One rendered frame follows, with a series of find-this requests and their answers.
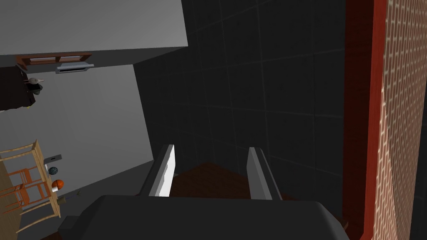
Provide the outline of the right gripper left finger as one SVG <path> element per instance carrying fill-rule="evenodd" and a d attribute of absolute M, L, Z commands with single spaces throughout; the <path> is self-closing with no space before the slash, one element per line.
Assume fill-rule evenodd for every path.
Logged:
<path fill-rule="evenodd" d="M 171 185 L 175 172 L 175 147 L 163 145 L 159 156 L 154 160 L 145 182 L 139 192 L 140 196 L 170 195 Z"/>

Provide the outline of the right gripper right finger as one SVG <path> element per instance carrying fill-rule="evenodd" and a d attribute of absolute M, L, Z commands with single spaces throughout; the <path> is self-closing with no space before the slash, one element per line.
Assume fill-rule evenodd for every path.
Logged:
<path fill-rule="evenodd" d="M 282 200 L 282 196 L 261 148 L 249 148 L 246 171 L 251 199 Z"/>

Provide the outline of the red wooden door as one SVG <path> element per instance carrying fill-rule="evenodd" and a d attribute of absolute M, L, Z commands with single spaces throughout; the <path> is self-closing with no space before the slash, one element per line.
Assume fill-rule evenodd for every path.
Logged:
<path fill-rule="evenodd" d="M 350 240 L 374 230 L 387 0 L 346 0 L 343 218 Z"/>

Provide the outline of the light wooden table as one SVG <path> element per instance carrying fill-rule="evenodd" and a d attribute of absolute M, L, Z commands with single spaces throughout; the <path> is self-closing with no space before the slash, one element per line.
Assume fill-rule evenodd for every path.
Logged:
<path fill-rule="evenodd" d="M 6 208 L 7 205 L 15 203 L 16 198 L 14 195 L 8 195 L 0 198 L 0 240 L 17 240 L 18 234 L 28 229 L 32 230 L 33 234 L 29 237 L 25 237 L 23 240 L 39 240 L 41 238 L 39 235 L 46 234 L 46 231 L 41 228 L 41 222 L 48 219 L 61 219 L 59 202 L 64 203 L 65 199 L 63 197 L 58 198 L 57 193 L 53 190 L 54 186 L 52 178 L 44 166 L 44 158 L 38 141 L 22 147 L 0 151 L 0 191 L 14 187 L 11 185 L 8 173 L 5 171 L 3 161 L 17 159 L 26 155 L 31 155 L 33 157 L 35 166 L 37 166 L 36 169 L 40 175 L 38 179 L 41 178 L 41 181 L 46 181 L 51 197 L 5 214 L 3 214 L 3 212 L 16 207 L 15 205 Z M 28 194 L 31 202 L 40 199 L 40 194 L 36 187 L 28 189 Z M 30 213 L 31 211 L 47 205 L 49 205 L 53 210 L 51 215 L 43 216 L 24 227 L 20 227 L 20 220 L 24 214 Z"/>

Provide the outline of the orange wooden chair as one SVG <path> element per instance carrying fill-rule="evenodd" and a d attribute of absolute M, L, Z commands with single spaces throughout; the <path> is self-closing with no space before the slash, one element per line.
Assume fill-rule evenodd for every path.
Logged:
<path fill-rule="evenodd" d="M 14 195 L 16 198 L 16 202 L 10 205 L 7 205 L 6 208 L 15 206 L 15 205 L 16 207 L 3 212 L 3 214 L 12 212 L 17 209 L 21 209 L 25 206 L 40 202 L 41 200 L 49 199 L 51 197 L 51 193 L 46 181 L 41 181 L 42 180 L 41 178 L 37 180 L 32 179 L 30 170 L 35 168 L 37 168 L 37 166 L 31 167 L 31 168 L 24 168 L 15 172 L 8 173 L 8 176 L 19 174 L 22 183 L 14 187 L 10 187 L 8 189 L 0 191 L 0 193 L 2 193 L 5 191 L 12 190 L 11 192 L 0 195 L 0 198 L 8 195 Z M 28 189 L 35 188 L 35 187 L 39 191 L 40 199 L 31 202 L 30 196 L 28 194 Z"/>

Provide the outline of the dark brown cabinet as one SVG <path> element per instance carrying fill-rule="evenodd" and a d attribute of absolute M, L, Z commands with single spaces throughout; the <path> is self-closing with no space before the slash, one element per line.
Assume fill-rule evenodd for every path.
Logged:
<path fill-rule="evenodd" d="M 30 83 L 18 66 L 0 67 L 0 112 L 32 106 L 42 88 Z"/>

